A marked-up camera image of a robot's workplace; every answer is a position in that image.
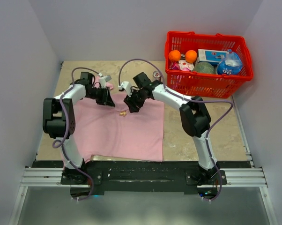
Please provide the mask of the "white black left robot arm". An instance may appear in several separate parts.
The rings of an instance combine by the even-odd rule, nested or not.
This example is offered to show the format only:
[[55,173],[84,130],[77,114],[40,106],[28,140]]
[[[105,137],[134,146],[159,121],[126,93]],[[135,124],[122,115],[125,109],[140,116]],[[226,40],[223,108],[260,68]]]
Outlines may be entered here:
[[94,70],[81,72],[80,78],[72,79],[67,90],[56,97],[48,97],[43,101],[43,131],[52,139],[53,148],[61,149],[64,161],[63,177],[76,184],[88,183],[93,180],[88,175],[84,158],[78,151],[74,132],[76,121],[74,106],[82,99],[95,100],[98,105],[115,107],[107,83],[109,75],[102,75]]

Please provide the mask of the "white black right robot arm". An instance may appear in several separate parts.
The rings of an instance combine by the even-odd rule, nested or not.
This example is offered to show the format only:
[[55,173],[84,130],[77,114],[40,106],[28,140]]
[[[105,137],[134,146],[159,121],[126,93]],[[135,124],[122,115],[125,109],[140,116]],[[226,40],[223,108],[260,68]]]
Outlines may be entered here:
[[124,102],[130,113],[139,112],[147,99],[165,103],[176,109],[180,114],[183,130],[192,137],[197,150],[199,169],[195,177],[198,184],[211,184],[217,178],[218,184],[222,185],[222,175],[208,136],[211,117],[202,98],[186,98],[167,88],[159,80],[151,81],[145,73],[138,74],[133,80],[137,89],[133,89],[130,82],[119,84],[119,90],[126,92]]

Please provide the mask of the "pink garment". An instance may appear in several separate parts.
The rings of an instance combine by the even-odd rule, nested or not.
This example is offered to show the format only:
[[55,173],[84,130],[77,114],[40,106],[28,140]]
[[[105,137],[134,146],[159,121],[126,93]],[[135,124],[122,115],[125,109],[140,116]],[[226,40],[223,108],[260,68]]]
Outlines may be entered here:
[[74,106],[74,139],[89,162],[94,155],[161,162],[163,160],[164,104],[146,100],[138,113],[130,113],[125,93],[112,95],[115,107],[84,98]]

